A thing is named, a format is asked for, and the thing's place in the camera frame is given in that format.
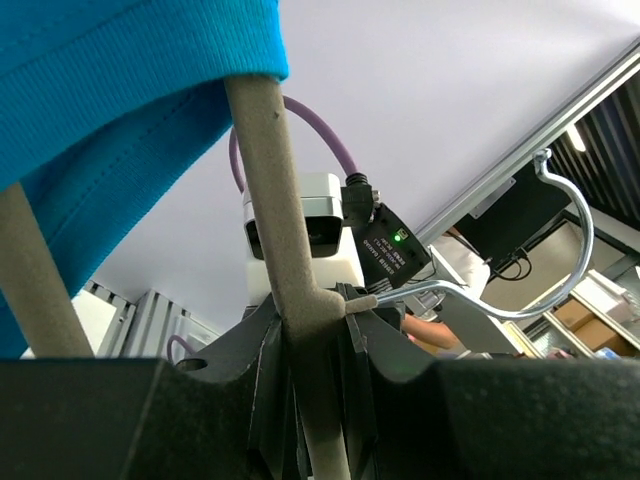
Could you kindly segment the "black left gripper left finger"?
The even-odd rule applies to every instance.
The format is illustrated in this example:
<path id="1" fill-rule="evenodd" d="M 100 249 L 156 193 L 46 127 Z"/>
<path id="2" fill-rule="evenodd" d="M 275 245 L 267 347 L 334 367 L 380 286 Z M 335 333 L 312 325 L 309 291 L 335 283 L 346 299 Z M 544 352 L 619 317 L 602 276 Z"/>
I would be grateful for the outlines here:
<path id="1" fill-rule="evenodd" d="M 303 479 L 272 300 L 195 355 L 1 364 L 5 479 Z"/>

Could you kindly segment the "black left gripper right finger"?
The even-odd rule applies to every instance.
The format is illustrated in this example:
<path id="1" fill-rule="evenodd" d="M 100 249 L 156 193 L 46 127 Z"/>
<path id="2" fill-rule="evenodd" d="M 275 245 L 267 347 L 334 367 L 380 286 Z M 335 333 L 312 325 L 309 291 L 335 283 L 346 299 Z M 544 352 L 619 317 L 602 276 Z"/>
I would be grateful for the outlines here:
<path id="1" fill-rule="evenodd" d="M 635 479 L 634 360 L 441 360 L 372 311 L 339 336 L 355 479 Z"/>

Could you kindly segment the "blue t shirt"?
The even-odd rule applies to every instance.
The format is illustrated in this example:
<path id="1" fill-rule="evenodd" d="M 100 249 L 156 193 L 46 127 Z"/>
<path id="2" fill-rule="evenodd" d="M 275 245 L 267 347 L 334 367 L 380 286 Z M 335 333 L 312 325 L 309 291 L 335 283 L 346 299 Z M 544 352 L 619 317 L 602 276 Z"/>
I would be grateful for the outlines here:
<path id="1" fill-rule="evenodd" d="M 5 1 L 1 270 L 47 245 L 77 293 L 230 128 L 224 82 L 282 80 L 275 1 Z"/>

